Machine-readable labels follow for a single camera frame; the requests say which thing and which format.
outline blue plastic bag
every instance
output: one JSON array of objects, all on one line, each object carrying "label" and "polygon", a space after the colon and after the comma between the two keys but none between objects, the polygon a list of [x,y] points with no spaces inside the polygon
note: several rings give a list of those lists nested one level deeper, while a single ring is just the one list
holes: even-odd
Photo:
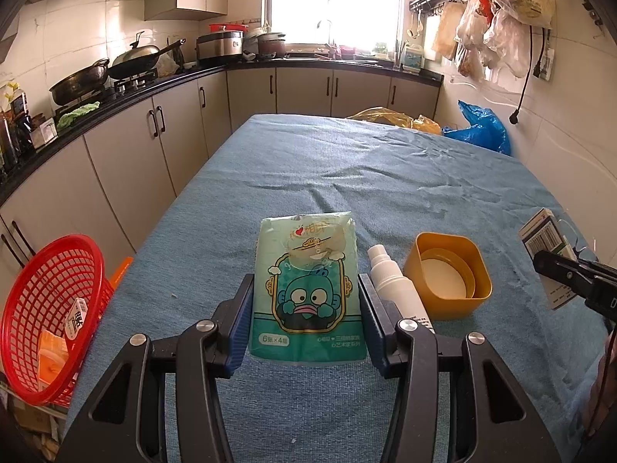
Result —
[{"label": "blue plastic bag", "polygon": [[504,124],[493,110],[459,101],[459,108],[471,127],[467,129],[443,129],[443,135],[462,140],[510,156],[510,139]]}]

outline wok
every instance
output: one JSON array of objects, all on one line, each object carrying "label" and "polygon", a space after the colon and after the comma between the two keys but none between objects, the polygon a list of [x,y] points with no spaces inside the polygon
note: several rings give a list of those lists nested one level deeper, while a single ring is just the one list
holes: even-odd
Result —
[{"label": "wok", "polygon": [[117,59],[113,62],[113,66],[109,68],[109,76],[116,80],[122,80],[129,78],[136,74],[145,73],[156,66],[158,58],[166,52],[177,49],[180,45],[186,43],[186,39],[178,40],[171,45],[166,46],[164,49],[152,54],[141,55],[140,57],[130,58],[116,64]]},{"label": "wok", "polygon": [[102,87],[107,81],[109,59],[101,59],[92,66],[80,69],[77,73],[60,80],[49,89],[51,97],[58,106],[64,106],[82,95]]}]

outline blue gripper pad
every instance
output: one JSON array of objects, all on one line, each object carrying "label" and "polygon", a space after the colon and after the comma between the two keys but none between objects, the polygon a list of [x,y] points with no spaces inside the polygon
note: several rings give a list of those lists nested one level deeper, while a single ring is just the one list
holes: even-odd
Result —
[{"label": "blue gripper pad", "polygon": [[231,377],[234,371],[242,365],[244,360],[244,352],[249,344],[249,335],[251,333],[251,315],[253,310],[253,286],[251,281],[251,290],[243,300],[235,321],[231,324],[229,330],[229,342],[227,350],[227,360],[223,368]]},{"label": "blue gripper pad", "polygon": [[405,363],[397,348],[394,329],[400,313],[394,303],[377,295],[368,275],[360,274],[359,280],[362,326],[371,362],[385,379],[400,377]]}]

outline metal screw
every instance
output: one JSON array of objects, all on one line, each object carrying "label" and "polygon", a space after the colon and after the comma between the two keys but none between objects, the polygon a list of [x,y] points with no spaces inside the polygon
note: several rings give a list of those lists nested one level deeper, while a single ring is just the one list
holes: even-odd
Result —
[{"label": "metal screw", "polygon": [[411,318],[406,318],[399,322],[399,327],[403,329],[403,331],[414,331],[418,328],[418,324],[415,320]]},{"label": "metal screw", "polygon": [[195,327],[199,332],[206,333],[214,329],[214,322],[212,320],[200,320]]},{"label": "metal screw", "polygon": [[468,338],[474,345],[482,345],[485,340],[485,337],[482,334],[475,332],[469,333]]},{"label": "metal screw", "polygon": [[128,340],[133,346],[141,346],[146,342],[146,336],[144,334],[134,334],[131,339]]}]

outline cable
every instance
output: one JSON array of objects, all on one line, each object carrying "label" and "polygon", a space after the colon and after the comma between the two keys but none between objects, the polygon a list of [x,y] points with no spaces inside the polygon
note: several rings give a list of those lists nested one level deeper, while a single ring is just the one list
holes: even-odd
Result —
[{"label": "cable", "polygon": [[604,360],[604,371],[602,372],[602,382],[600,383],[600,392],[598,393],[598,401],[595,404],[595,408],[593,409],[593,414],[591,415],[591,419],[589,421],[589,427],[587,431],[582,436],[582,444],[589,440],[591,430],[593,429],[593,422],[595,421],[596,416],[598,416],[598,410],[600,409],[600,403],[602,401],[602,396],[604,395],[604,389],[607,385],[607,378],[609,376],[609,363],[611,361],[611,357],[613,355],[613,345],[615,345],[615,337],[617,336],[617,327],[613,329],[613,334],[611,334],[611,339],[609,341],[609,348],[607,349],[607,355]]},{"label": "cable", "polygon": [[536,67],[534,67],[534,76],[536,78],[540,78],[540,74],[542,72],[542,58],[544,57],[544,47],[546,46],[546,30],[542,28],[542,50],[540,51],[540,57],[538,57],[538,62],[536,63]]},{"label": "cable", "polygon": [[527,72],[527,78],[525,78],[525,85],[523,86],[523,91],[521,92],[521,100],[518,103],[518,107],[514,110],[514,113],[510,115],[510,123],[512,125],[516,125],[518,123],[518,114],[521,112],[521,106],[523,105],[523,97],[525,96],[525,90],[527,89],[527,82],[529,81],[529,76],[531,74],[531,63],[534,60],[534,34],[533,29],[529,27],[529,71]]}]

